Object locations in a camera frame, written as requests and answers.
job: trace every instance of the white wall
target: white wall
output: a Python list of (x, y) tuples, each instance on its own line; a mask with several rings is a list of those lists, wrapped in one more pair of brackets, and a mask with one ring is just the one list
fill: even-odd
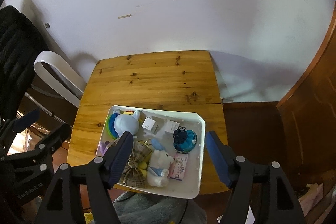
[[(85, 80), (97, 60), (209, 50), (221, 95), (276, 101), (319, 48), (334, 0), (5, 0)], [(131, 17), (118, 19), (123, 15)]]

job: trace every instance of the stuffed animal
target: stuffed animal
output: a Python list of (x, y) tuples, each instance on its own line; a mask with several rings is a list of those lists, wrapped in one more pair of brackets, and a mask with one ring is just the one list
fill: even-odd
[(108, 133), (114, 140), (120, 138), (125, 131), (130, 132), (136, 138), (134, 135), (139, 130), (140, 111), (136, 110), (132, 115), (130, 112), (125, 113), (120, 114), (120, 110), (115, 109), (113, 114), (108, 117)]
[(164, 187), (168, 185), (169, 167), (174, 158), (169, 156), (165, 148), (156, 139), (152, 139), (154, 151), (149, 160), (147, 182), (151, 186)]

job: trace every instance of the white plastic tray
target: white plastic tray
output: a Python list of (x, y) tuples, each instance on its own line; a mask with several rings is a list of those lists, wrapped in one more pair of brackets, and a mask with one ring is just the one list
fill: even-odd
[[(183, 181), (169, 179), (169, 184), (166, 187), (151, 187), (151, 186), (147, 186), (147, 188), (137, 188), (130, 186), (127, 187), (135, 190), (140, 190), (145, 193), (171, 196), (174, 198), (186, 198), (186, 199), (195, 198), (199, 194), (201, 177), (202, 177), (203, 153), (205, 142), (204, 119), (202, 119), (200, 115), (194, 112), (164, 111), (164, 110), (154, 110), (145, 108), (125, 107), (125, 106), (112, 106), (108, 112), (107, 117), (110, 116), (113, 113), (113, 111), (117, 108), (122, 111), (139, 110), (140, 118), (142, 121), (144, 121), (146, 117), (153, 117), (153, 119), (157, 120), (159, 128), (155, 131), (155, 134), (145, 132), (140, 125), (139, 131), (136, 134), (137, 138), (135, 140), (146, 141), (147, 139), (156, 138), (162, 143), (162, 145), (166, 148), (169, 155), (172, 157), (174, 157), (176, 153), (176, 150), (173, 145), (174, 138), (173, 134), (164, 132), (163, 125), (165, 119), (166, 120), (170, 119), (179, 122), (181, 126), (184, 126), (187, 129), (191, 129), (197, 134), (197, 144), (195, 148), (189, 152), (188, 162), (185, 169)], [(100, 137), (100, 141), (102, 142), (112, 140), (109, 134), (107, 133), (105, 126), (106, 121)], [(96, 156), (101, 156), (100, 150), (98, 148)]]

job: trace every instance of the pink package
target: pink package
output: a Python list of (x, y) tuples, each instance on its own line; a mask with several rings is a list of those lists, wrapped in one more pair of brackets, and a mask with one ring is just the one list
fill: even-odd
[(188, 154), (176, 153), (174, 159), (175, 162), (170, 171), (170, 178), (182, 181), (187, 165)]

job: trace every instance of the blue plush ear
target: blue plush ear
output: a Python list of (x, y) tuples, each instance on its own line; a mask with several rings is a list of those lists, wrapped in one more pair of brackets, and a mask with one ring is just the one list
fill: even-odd
[(157, 139), (152, 139), (152, 147), (159, 151), (166, 150)]

